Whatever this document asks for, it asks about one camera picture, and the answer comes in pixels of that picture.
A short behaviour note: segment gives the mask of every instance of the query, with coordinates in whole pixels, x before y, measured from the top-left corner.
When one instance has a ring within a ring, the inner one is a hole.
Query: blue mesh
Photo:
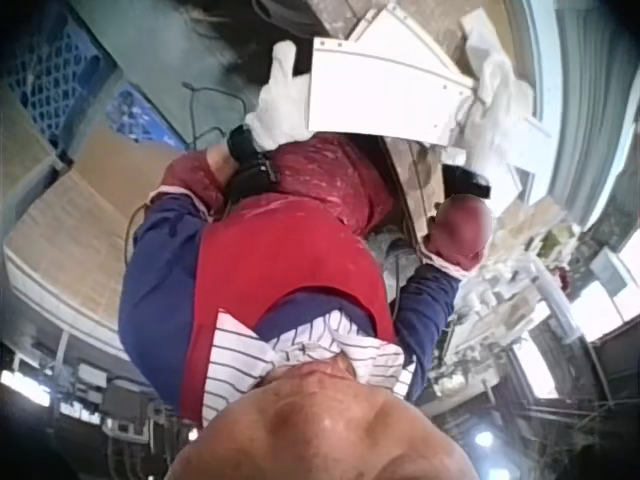
[[[92,86],[101,60],[86,33],[67,13],[57,10],[5,52],[0,78],[52,141],[58,138],[74,102]]]
[[[118,92],[111,102],[107,120],[112,130],[136,142],[164,142],[178,150],[186,150],[180,137],[131,84]]]

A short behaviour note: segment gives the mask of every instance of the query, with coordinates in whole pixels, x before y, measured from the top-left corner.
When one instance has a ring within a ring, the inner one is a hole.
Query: person
[[[476,478],[411,402],[460,279],[483,257],[486,207],[456,195],[429,220],[425,264],[394,321],[361,240],[392,197],[346,136],[306,130],[309,79],[293,77],[294,60],[292,43],[274,47],[247,128],[174,160],[134,235],[122,344],[159,396],[204,427],[169,478]],[[247,132],[280,181],[225,216]]]

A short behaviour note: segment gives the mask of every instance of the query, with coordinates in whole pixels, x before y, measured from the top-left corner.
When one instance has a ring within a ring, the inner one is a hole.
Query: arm
[[[206,218],[221,209],[223,185],[235,168],[224,146],[175,159],[134,235],[120,298],[120,340],[133,364],[174,408],[191,335],[201,232]]]
[[[433,348],[453,313],[460,280],[433,265],[422,265],[400,291],[395,330],[400,346],[416,368],[407,392],[415,402],[427,384]]]

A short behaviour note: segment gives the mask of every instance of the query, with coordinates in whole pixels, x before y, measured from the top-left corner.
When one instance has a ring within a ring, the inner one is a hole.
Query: striped shirt
[[[250,391],[269,372],[343,353],[363,384],[386,388],[404,398],[415,360],[394,344],[365,335],[341,310],[264,342],[226,312],[218,315],[204,389],[202,420],[207,425],[225,407]]]

